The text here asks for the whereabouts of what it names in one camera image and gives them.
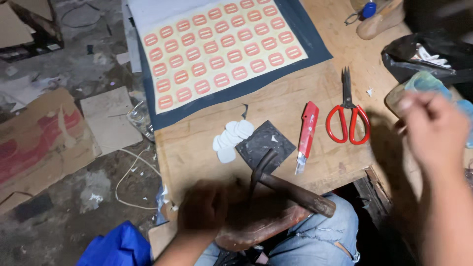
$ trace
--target scissors handle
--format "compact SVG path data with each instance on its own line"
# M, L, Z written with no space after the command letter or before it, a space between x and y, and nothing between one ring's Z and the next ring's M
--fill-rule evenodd
M363 119L363 123L365 124L365 136L361 141L355 140L355 127L356 127L356 118L358 114ZM361 145L365 143L369 139L369 135L371 134L371 125L369 124L368 116L366 115L365 111L361 108L361 106L357 105L356 108L353 108L353 113L351 114L351 122L350 122L350 142L354 145Z
M345 143L347 142L348 140L348 129L347 129L347 122L345 121L345 115L343 114L343 107L341 107L340 105L337 105L335 106L329 113L328 113L328 116L327 116L327 120L325 121L325 128L327 129L327 133L328 135L330 136L330 138L336 142L336 143ZM330 120L332 119L332 116L335 114L335 112L338 111L338 114L340 116L340 122L342 124L342 131L343 131L343 139L337 139L333 133L332 133L332 129L330 128Z

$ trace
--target white cable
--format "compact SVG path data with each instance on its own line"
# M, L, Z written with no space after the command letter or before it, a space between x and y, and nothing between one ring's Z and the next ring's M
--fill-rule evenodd
M116 147L110 147L110 146L104 146L104 145L101 145L101 147L104 147L104 148L110 148L110 149L118 149L120 151L124 151L128 154L131 154L133 155L134 157L136 157L135 161L133 162L133 164L131 165L131 167L128 169L128 171L126 171L125 175L122 177L122 179L120 179L120 181L118 181L118 184L115 188L115 198L117 199L117 201L125 204L125 205L128 205L128 206L131 206L131 207L136 207L136 208L140 208L140 209L144 209L144 210L156 210L157 207L154 207L154 208L148 208L148 207L143 207L143 206L138 206L138 205L135 205L135 204L131 204L131 203L128 203L128 202L125 202L123 200L121 200L119 197L118 197L118 186L120 185L120 183L123 181L123 179L126 177L126 175L128 175L128 173L131 171L131 169L133 168L133 166L135 166L136 162L138 161L138 159L142 160L143 162L145 162L149 167L151 167L158 175L159 177L161 177L161 174L158 172L158 170L156 170L156 168L154 168L150 163L148 163L147 161L145 161L143 158L140 157L140 155L146 151L146 150L143 150L142 152L140 152L138 155L134 154L133 152L131 151L127 151L127 150L124 150L124 149L120 149L120 148L116 148Z

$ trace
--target ripped jeans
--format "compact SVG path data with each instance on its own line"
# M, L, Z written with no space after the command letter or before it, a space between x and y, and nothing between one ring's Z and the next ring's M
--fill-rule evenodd
M269 253L272 265L353 266L359 261L360 255L356 250L358 216L353 206L332 193L327 193L324 197L337 205L333 217L313 214L291 227L288 238ZM219 253L218 246L212 243L195 266L213 266Z

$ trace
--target person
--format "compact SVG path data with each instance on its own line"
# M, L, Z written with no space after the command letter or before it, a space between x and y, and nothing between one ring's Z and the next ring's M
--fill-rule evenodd
M423 264L473 265L473 195L464 178L464 145L469 121L435 93L407 93L399 103L410 149L431 187L420 243ZM270 253L275 266L354 265L358 218L353 207L334 194L332 218L314 214L291 227ZM155 266L213 266L220 249L213 243L224 223L226 192L216 183L198 182L178 214L178 232Z

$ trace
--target hammer head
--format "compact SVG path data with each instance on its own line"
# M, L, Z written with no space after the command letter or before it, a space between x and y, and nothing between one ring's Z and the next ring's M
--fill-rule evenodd
M254 188L256 187L256 183L260 181L261 176L263 175L263 170L268 165L268 163L274 159L278 155L277 151L273 149L269 149L269 151L261 158L261 161L258 163L256 168L251 173L251 182L250 182L250 192L248 194L248 204L251 202L251 198L253 197Z

